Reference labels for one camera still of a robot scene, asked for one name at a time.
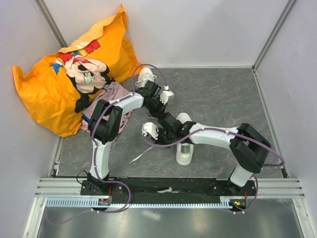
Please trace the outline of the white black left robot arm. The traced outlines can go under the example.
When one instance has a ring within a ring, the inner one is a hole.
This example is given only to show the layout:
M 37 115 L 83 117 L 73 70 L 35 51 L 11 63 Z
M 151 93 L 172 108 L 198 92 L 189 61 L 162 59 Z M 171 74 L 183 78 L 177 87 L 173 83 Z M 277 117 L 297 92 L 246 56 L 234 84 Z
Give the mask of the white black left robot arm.
M 152 81 L 128 95 L 112 101 L 99 100 L 88 124 L 93 143 L 92 165 L 87 178 L 82 181 L 81 195 L 104 195 L 109 184 L 109 154 L 112 142 L 119 134 L 123 116 L 135 109 L 145 107 L 155 118 L 164 114 L 168 100 L 174 96 L 168 86 L 160 92 Z

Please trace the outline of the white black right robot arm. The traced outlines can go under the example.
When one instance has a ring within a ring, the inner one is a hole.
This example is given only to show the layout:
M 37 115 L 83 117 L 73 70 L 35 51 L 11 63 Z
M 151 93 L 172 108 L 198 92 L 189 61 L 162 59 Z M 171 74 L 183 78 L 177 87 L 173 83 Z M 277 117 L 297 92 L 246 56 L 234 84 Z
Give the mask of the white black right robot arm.
M 182 166 L 191 163 L 196 144 L 231 151 L 238 162 L 226 186 L 232 195 L 240 194 L 247 180 L 261 171 L 271 149 L 271 144 L 247 123 L 231 128 L 211 127 L 192 121 L 187 113 L 177 117 L 166 113 L 159 123 L 159 127 L 151 129 L 153 140 L 159 145 L 175 143 L 176 161 Z

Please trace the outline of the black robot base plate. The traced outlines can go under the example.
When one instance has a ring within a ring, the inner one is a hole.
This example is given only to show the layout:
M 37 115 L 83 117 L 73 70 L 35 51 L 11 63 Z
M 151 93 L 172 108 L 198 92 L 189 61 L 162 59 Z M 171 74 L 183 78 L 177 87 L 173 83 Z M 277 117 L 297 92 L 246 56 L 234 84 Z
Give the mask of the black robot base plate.
M 113 204 L 194 204 L 219 203 L 221 197 L 251 197 L 256 194 L 255 182 L 250 180 L 238 187 L 228 180 L 216 178 L 120 178 L 109 183 L 82 182 L 81 195 L 109 195 Z

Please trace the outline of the white sneaker with laces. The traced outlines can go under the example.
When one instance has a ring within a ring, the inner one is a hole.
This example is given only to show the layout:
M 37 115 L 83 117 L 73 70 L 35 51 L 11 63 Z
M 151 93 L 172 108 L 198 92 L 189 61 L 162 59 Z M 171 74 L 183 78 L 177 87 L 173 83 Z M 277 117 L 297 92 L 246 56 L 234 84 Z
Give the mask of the white sneaker with laces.
M 187 135 L 190 133 L 190 128 L 195 124 L 191 117 L 187 113 L 180 113 L 177 117 L 174 117 L 170 113 L 165 113 L 163 120 L 158 120 L 161 124 L 161 128 L 172 131 L 180 137 L 180 140 L 173 145 L 176 146 L 176 161 L 182 166 L 186 166 L 191 163 L 194 145 L 190 142 Z

